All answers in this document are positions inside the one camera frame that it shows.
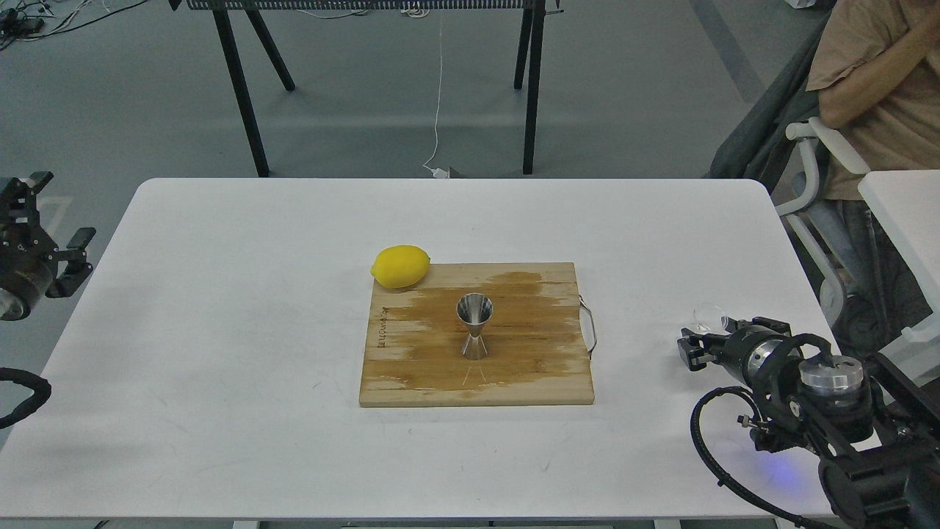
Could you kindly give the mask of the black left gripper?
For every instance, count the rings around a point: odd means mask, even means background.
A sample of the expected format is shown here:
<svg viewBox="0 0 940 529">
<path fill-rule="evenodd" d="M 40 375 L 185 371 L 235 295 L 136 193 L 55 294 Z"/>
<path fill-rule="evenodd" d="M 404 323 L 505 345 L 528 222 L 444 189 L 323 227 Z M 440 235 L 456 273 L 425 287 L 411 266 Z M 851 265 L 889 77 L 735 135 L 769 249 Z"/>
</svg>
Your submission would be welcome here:
<svg viewBox="0 0 940 529">
<path fill-rule="evenodd" d="M 87 246 L 96 228 L 75 231 L 58 248 L 40 225 L 37 196 L 53 180 L 51 171 L 26 179 L 4 179 L 1 192 L 1 308 L 34 309 L 43 298 L 73 297 L 90 277 Z"/>
</svg>

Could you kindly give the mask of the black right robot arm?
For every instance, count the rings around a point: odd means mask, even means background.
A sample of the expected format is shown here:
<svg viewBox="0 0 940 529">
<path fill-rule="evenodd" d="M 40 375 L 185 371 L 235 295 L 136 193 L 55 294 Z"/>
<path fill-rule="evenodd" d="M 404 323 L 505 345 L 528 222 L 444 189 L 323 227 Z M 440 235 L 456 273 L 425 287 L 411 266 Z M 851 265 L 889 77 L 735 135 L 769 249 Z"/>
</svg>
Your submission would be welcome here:
<svg viewBox="0 0 940 529">
<path fill-rule="evenodd" d="M 939 525 L 938 406 L 923 389 L 881 353 L 836 355 L 827 339 L 792 334 L 782 321 L 756 316 L 728 321 L 725 330 L 685 328 L 677 342 L 689 370 L 716 364 L 737 381 L 703 395 L 690 418 L 695 451 L 719 486 L 797 527 L 823 526 L 746 489 L 709 452 L 701 413 L 712 400 L 735 395 L 750 408 L 738 420 L 757 450 L 816 455 L 822 490 L 846 525 Z"/>
</svg>

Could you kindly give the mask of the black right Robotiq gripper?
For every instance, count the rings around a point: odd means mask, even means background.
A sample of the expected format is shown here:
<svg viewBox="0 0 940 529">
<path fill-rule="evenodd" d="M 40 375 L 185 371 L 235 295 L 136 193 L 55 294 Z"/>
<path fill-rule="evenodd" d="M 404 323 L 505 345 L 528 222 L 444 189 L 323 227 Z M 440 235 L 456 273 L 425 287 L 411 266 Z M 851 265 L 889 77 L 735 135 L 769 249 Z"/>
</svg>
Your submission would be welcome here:
<svg viewBox="0 0 940 529">
<path fill-rule="evenodd" d="M 792 336 L 789 323 L 764 316 L 728 320 L 725 330 L 728 334 L 699 334 L 682 328 L 677 341 L 679 358 L 690 372 L 705 369 L 708 364 L 721 365 L 746 387 L 753 386 L 756 372 L 784 339 Z"/>
</svg>

